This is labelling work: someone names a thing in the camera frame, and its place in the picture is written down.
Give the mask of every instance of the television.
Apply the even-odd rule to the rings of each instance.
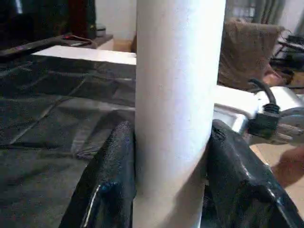
[[[69,32],[68,0],[1,0],[0,56],[48,44]]]

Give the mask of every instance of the wall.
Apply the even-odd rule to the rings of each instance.
[[[137,0],[95,0],[96,23],[115,39],[132,40],[136,31]]]
[[[292,33],[295,32],[304,12],[303,0],[286,0],[282,16],[278,22]]]

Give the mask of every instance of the brown blanket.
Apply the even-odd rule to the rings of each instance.
[[[252,88],[248,80],[263,78],[283,30],[276,25],[224,23],[218,84],[242,90]]]

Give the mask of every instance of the white pipe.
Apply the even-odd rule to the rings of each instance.
[[[138,0],[134,228],[200,224],[224,0]]]

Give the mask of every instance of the hand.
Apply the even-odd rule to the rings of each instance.
[[[285,151],[271,170],[283,188],[296,183],[304,176],[304,146]]]

